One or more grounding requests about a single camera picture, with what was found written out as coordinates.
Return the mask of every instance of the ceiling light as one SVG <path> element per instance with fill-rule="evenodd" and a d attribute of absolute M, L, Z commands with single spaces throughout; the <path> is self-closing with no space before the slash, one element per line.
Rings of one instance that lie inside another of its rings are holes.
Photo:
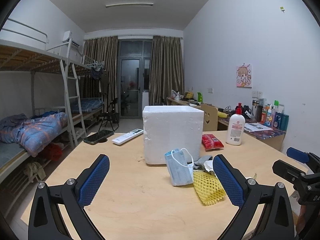
<path fill-rule="evenodd" d="M 119 3 L 119 4 L 106 5 L 106 8 L 116 7 L 116 6 L 152 7 L 153 3 Z"/>

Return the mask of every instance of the white remote control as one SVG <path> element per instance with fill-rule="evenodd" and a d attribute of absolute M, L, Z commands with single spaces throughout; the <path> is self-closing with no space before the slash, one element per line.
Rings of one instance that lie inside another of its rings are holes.
<path fill-rule="evenodd" d="M 121 145 L 139 135 L 141 135 L 143 133 L 143 130 L 141 129 L 136 129 L 136 130 L 133 130 L 129 133 L 126 133 L 126 134 L 123 134 L 115 139 L 113 139 L 113 143 L 117 144 L 117 145 Z"/>

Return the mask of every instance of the black phone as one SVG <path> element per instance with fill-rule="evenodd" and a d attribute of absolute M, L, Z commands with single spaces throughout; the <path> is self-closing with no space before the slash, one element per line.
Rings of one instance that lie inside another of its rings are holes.
<path fill-rule="evenodd" d="M 86 138 L 83 139 L 83 141 L 85 143 L 89 143 L 91 145 L 95 145 L 100 141 L 103 141 L 104 139 L 110 137 L 111 135 L 114 135 L 115 132 L 114 131 L 110 131 L 110 130 L 102 130 L 100 132 L 97 132 L 93 135 L 90 135 Z"/>

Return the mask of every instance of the brown curtain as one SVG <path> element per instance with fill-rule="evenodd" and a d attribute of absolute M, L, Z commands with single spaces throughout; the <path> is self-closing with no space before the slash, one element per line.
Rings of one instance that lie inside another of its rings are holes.
<path fill-rule="evenodd" d="M 84 43 L 83 55 L 86 55 L 98 62 L 104 62 L 104 69 L 109 72 L 108 94 L 103 96 L 105 109 L 109 103 L 117 97 L 116 67 L 118 53 L 118 36 L 103 37 L 86 40 Z M 90 76 L 81 77 L 80 90 L 83 98 L 100 97 L 99 82 Z"/>
<path fill-rule="evenodd" d="M 149 104 L 160 103 L 171 90 L 184 91 L 180 38 L 154 36 L 151 52 Z"/>

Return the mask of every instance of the yellow item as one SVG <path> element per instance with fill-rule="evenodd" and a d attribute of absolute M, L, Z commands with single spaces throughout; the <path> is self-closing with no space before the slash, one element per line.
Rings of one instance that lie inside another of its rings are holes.
<path fill-rule="evenodd" d="M 226 113 L 218 112 L 218 117 L 227 118 L 228 115 Z"/>
<path fill-rule="evenodd" d="M 213 205 L 226 196 L 220 181 L 204 171 L 193 171 L 193 186 L 206 206 Z"/>
<path fill-rule="evenodd" d="M 189 98 L 189 99 L 191 99 L 191 98 L 193 98 L 193 93 L 192 92 L 185 92 L 184 93 L 184 96 L 185 96 L 185 98 Z"/>

